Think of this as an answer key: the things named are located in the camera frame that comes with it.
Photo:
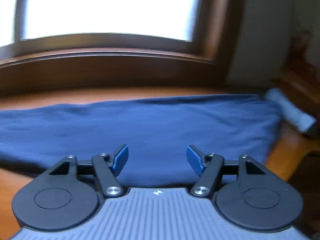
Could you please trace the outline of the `light grey blue cloth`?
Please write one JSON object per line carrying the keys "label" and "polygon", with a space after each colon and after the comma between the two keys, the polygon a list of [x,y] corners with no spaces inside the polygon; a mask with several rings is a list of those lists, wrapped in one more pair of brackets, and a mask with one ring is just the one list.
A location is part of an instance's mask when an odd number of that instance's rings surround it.
{"label": "light grey blue cloth", "polygon": [[316,127],[316,118],[294,105],[279,88],[269,89],[265,98],[276,103],[280,107],[284,119],[300,133],[306,134]]}

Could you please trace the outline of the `navy blue garment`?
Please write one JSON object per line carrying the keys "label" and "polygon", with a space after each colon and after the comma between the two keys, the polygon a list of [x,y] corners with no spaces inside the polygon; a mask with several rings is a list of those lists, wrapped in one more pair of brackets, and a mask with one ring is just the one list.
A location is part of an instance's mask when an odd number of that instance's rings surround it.
{"label": "navy blue garment", "polygon": [[189,145],[230,160],[247,154],[264,162],[280,122],[280,108],[255,94],[7,110],[1,111],[1,166],[35,177],[69,154],[88,160],[126,144],[121,185],[187,186],[197,180],[186,159]]}

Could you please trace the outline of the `window with brown frame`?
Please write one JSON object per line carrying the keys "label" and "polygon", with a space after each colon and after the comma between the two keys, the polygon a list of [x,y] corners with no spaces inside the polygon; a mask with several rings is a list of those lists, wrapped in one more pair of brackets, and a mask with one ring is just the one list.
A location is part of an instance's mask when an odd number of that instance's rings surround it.
{"label": "window with brown frame", "polygon": [[1,0],[1,94],[223,84],[245,0]]}

